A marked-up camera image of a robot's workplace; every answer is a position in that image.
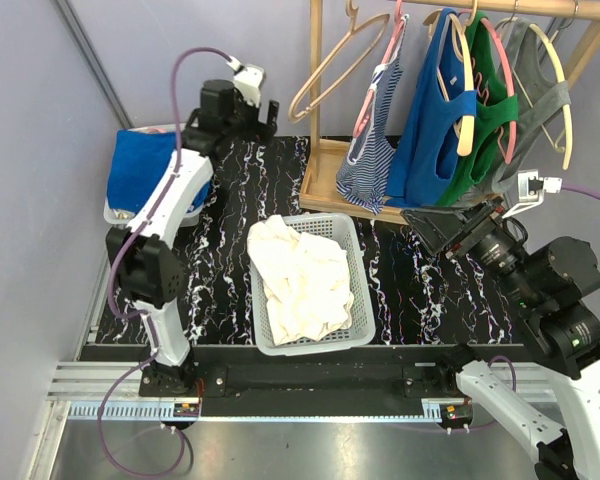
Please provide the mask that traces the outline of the wooden clothes rack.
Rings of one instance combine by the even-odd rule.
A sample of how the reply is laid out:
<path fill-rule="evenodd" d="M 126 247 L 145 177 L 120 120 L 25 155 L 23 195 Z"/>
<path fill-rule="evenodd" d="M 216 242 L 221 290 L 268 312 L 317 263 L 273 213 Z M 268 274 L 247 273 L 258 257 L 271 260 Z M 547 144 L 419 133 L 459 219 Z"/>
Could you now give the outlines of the wooden clothes rack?
<path fill-rule="evenodd" d="M 600 1 L 432 1 L 430 4 L 454 9 L 468 9 L 477 6 L 482 10 L 512 15 L 537 15 L 588 21 L 589 27 L 583 33 L 564 67 L 570 87 L 576 84 L 600 47 Z M 292 100 L 288 111 L 289 120 L 292 122 L 297 122 L 305 117 L 310 118 L 310 155 L 299 193 L 299 205 L 301 208 L 311 211 L 342 213 L 352 217 L 403 225 L 405 220 L 401 216 L 400 209 L 386 207 L 380 214 L 374 215 L 359 206 L 348 203 L 337 192 L 336 173 L 349 144 L 345 141 L 322 139 L 320 136 L 321 102 L 353 73 L 354 69 L 375 48 L 380 38 L 375 37 L 359 59 L 355 60 L 344 74 L 325 90 L 320 86 L 322 73 L 355 35 L 377 22 L 381 24 L 381 29 L 385 30 L 389 20 L 387 14 L 379 14 L 358 24 L 357 8 L 351 1 L 345 3 L 345 11 L 347 17 L 350 18 L 349 29 L 336 47 L 327 56 L 323 56 L 323 3 L 321 1 L 310 3 L 311 75 Z"/>

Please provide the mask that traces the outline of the blue white striped tank top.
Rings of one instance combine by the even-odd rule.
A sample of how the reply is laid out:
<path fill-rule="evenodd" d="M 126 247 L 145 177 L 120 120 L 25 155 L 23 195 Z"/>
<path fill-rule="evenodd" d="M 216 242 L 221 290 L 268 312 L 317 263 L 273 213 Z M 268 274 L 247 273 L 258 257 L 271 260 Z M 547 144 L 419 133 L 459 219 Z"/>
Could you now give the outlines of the blue white striped tank top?
<path fill-rule="evenodd" d="M 371 82 L 354 127 L 354 137 L 336 174 L 336 189 L 349 203 L 372 214 L 381 212 L 395 149 L 386 137 L 392 98 L 403 70 L 402 46 L 409 16 L 397 22 L 383 61 L 373 71 Z"/>

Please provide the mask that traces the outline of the grey plastic laundry basket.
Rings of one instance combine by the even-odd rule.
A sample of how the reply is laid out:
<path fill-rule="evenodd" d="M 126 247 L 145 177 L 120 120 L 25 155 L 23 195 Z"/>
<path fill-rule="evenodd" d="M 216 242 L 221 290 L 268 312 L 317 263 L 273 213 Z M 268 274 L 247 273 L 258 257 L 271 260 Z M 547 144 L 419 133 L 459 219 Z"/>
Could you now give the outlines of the grey plastic laundry basket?
<path fill-rule="evenodd" d="M 261 353 L 323 354 L 374 338 L 363 254 L 348 215 L 272 215 L 250 226 L 246 246 Z"/>

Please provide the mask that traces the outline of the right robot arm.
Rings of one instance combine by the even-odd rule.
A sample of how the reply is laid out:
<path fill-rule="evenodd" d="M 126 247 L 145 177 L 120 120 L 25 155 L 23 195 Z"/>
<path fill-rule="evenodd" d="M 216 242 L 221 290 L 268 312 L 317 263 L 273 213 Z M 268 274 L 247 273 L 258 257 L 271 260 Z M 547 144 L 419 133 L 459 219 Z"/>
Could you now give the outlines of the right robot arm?
<path fill-rule="evenodd" d="M 498 200 L 470 208 L 406 208 L 426 251 L 468 256 L 518 309 L 515 330 L 544 372 L 562 422 L 546 419 L 467 344 L 437 361 L 434 384 L 478 403 L 524 447 L 539 479 L 600 479 L 600 320 L 583 302 L 600 289 L 589 243 L 558 237 L 525 248 L 526 228 Z"/>

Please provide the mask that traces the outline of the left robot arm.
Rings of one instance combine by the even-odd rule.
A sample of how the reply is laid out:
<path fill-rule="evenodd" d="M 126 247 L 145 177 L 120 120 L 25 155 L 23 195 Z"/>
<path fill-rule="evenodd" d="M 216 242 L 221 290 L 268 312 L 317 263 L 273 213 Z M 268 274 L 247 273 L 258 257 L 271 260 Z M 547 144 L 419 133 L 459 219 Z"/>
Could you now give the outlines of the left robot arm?
<path fill-rule="evenodd" d="M 200 105 L 177 132 L 175 151 L 147 203 L 125 228 L 111 228 L 106 236 L 108 286 L 129 295 L 128 314 L 140 317 L 148 334 L 150 353 L 140 367 L 147 380 L 161 381 L 176 396 L 198 383 L 177 306 L 184 276 L 173 243 L 187 211 L 203 198 L 222 144 L 267 143 L 276 133 L 278 102 L 269 103 L 265 121 L 259 119 L 264 81 L 252 66 L 230 80 L 205 81 Z"/>

